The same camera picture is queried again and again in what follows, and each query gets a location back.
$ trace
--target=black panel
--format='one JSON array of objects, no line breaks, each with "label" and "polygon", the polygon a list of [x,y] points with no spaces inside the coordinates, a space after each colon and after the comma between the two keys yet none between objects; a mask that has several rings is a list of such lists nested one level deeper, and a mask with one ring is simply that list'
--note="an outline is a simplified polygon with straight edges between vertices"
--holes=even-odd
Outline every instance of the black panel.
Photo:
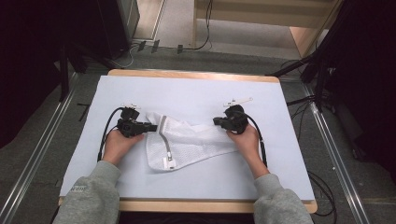
[{"label": "black panel", "polygon": [[327,89],[338,96],[337,111],[360,155],[396,175],[396,2],[365,0],[355,4],[334,45],[336,70]]},{"label": "black panel", "polygon": [[128,49],[117,1],[73,0],[68,4],[69,40],[110,59],[120,57]]}]

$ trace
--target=metal frame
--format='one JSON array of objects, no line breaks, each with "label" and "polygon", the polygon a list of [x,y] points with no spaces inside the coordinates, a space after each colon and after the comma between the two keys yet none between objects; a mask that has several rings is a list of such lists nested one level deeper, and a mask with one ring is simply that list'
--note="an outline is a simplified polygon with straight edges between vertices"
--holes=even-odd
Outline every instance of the metal frame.
[{"label": "metal frame", "polygon": [[69,107],[70,101],[73,98],[75,92],[76,84],[78,83],[78,79],[79,75],[74,73],[70,79],[70,92],[67,94],[65,100],[60,102],[56,107],[55,112],[53,113],[45,131],[41,135],[40,140],[35,146],[35,150],[33,151],[29,161],[26,163],[20,177],[18,178],[11,192],[8,194],[6,203],[0,213],[0,223],[11,223],[12,218],[14,218],[25,193],[28,190],[33,177],[35,176],[35,172],[37,171],[46,154],[52,137],[58,129],[67,107]]},{"label": "metal frame", "polygon": [[[307,84],[304,84],[305,95],[314,95],[311,87]],[[349,172],[344,165],[344,162],[341,158],[341,155],[338,151],[338,148],[332,138],[332,134],[327,126],[326,120],[323,117],[322,113],[320,113],[315,104],[311,104],[312,114],[317,122],[320,133],[323,137],[326,148],[329,151],[329,156],[332,159],[332,164],[334,165],[335,172],[338,175],[338,179],[340,181],[341,187],[344,190],[346,195],[346,199],[351,208],[352,214],[357,223],[370,223],[370,220],[364,210],[363,203],[361,201],[361,197],[359,193],[356,191],[355,185],[353,184],[352,179],[349,176]]]}]

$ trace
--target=tag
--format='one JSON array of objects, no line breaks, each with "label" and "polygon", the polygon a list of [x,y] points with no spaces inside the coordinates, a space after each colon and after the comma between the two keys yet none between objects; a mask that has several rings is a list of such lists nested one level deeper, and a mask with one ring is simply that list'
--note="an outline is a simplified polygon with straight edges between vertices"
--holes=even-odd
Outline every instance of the tag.
[{"label": "tag", "polygon": [[176,167],[176,161],[169,161],[168,158],[163,158],[163,168],[165,169],[174,169]]}]

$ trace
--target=white cloth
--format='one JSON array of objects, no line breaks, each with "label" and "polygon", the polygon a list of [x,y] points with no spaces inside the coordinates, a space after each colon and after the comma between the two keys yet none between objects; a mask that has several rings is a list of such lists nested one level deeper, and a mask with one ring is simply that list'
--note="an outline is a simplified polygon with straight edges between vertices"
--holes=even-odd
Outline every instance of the white cloth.
[{"label": "white cloth", "polygon": [[193,125],[165,115],[147,113],[148,120],[158,125],[148,133],[148,165],[154,170],[173,171],[186,165],[236,151],[225,130],[216,125]]}]

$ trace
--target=gray sweatshirt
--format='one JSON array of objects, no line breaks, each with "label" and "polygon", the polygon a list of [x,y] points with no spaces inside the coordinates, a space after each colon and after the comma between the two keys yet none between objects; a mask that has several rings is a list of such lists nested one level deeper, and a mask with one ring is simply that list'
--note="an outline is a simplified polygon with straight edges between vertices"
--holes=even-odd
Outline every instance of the gray sweatshirt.
[{"label": "gray sweatshirt", "polygon": [[[120,195],[115,186],[119,177],[116,166],[99,161],[91,175],[81,177],[64,197],[54,223],[117,223]],[[313,223],[298,196],[283,189],[276,175],[261,176],[254,184],[259,192],[255,223]]]}]

